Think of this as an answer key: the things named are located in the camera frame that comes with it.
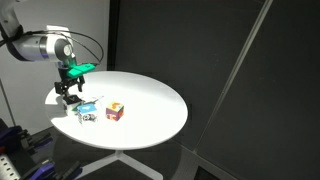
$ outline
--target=toy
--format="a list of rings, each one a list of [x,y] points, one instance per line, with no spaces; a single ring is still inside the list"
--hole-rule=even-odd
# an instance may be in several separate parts
[[[97,121],[97,108],[94,104],[84,104],[77,107],[78,109],[78,119],[80,124],[86,121]]]
[[[118,121],[123,116],[124,106],[118,102],[112,102],[106,108],[107,119]]]

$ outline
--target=red and yellow box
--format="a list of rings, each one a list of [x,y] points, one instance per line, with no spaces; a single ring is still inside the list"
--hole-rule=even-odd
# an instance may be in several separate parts
[[[118,121],[123,116],[124,105],[118,102],[112,102],[106,108],[106,117],[110,120]]]

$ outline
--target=dark gray wall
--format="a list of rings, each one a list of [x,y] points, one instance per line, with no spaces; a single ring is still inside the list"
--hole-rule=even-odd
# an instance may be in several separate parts
[[[275,0],[199,154],[244,179],[320,179],[320,3]]]
[[[176,136],[193,150],[263,2],[121,0],[117,71],[174,88],[189,108]]]

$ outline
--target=table top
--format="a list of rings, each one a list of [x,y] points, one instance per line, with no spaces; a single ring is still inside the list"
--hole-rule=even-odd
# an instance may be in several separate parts
[[[52,124],[75,141],[112,150],[140,149],[172,138],[186,123],[186,103],[160,81],[118,71],[92,72],[84,78],[83,92],[78,92],[77,86],[69,92],[88,101],[100,98],[95,104],[97,122],[80,124],[77,115],[67,116],[61,96],[54,88],[45,101]],[[124,105],[124,115],[119,121],[106,118],[106,107],[112,101]]]

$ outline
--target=table base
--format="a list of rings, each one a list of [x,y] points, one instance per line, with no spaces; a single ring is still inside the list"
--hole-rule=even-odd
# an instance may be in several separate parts
[[[111,154],[105,158],[102,158],[98,161],[95,161],[91,164],[88,164],[88,165],[82,167],[82,173],[77,177],[77,179],[79,179],[79,178],[81,178],[91,172],[94,172],[94,171],[96,171],[96,170],[98,170],[108,164],[111,164],[117,160],[131,166],[132,168],[134,168],[137,171],[141,172],[142,174],[150,177],[151,179],[163,180],[163,176],[160,173],[158,173],[157,171],[142,164],[141,162],[133,159],[132,157],[124,154],[122,150],[116,150],[116,152],[114,154]]]

